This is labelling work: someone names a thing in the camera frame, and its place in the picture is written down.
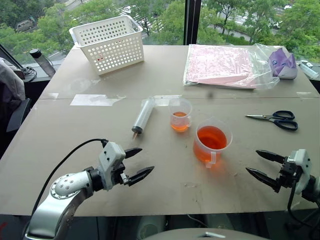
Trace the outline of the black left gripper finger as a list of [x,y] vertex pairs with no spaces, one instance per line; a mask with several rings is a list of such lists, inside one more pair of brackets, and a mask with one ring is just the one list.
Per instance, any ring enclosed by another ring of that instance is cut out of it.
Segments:
[[152,172],[154,168],[155,168],[154,166],[149,166],[139,170],[135,175],[129,177],[128,185],[133,186],[134,184],[142,181],[145,177],[147,177]]
[[139,152],[141,152],[143,149],[140,148],[140,147],[133,147],[133,148],[130,148],[130,149],[126,149],[124,152],[125,152],[125,158],[128,159],[128,158],[131,158],[133,157],[134,155],[138,154]]

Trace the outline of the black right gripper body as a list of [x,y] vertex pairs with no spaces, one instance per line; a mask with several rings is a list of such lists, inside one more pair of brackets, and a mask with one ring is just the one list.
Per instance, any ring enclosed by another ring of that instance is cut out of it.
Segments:
[[279,175],[276,178],[276,187],[274,191],[279,193],[281,187],[293,188],[294,182],[297,184],[303,173],[300,166],[288,161],[288,156],[284,158],[282,167],[279,171]]

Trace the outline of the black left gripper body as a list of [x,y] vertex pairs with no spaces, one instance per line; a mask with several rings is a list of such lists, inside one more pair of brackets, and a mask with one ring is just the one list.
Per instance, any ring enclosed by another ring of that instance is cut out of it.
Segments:
[[129,185],[130,178],[124,173],[126,167],[122,161],[119,161],[113,167],[113,185]]

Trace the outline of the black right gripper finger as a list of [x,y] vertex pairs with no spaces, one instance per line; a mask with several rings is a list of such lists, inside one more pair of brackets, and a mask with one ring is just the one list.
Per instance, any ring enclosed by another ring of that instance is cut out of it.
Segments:
[[270,151],[267,151],[267,150],[256,150],[255,151],[260,157],[266,159],[266,160],[269,160],[271,162],[277,162],[277,163],[280,163],[280,164],[283,164],[285,162],[285,157],[284,156],[281,156],[281,155],[278,155],[274,152],[270,152]]
[[251,174],[258,181],[266,184],[267,186],[269,186],[271,188],[277,187],[277,181],[275,179],[270,178],[265,173],[263,173],[257,169],[254,169],[254,168],[250,168],[250,167],[246,167],[245,169],[248,171],[249,174]]

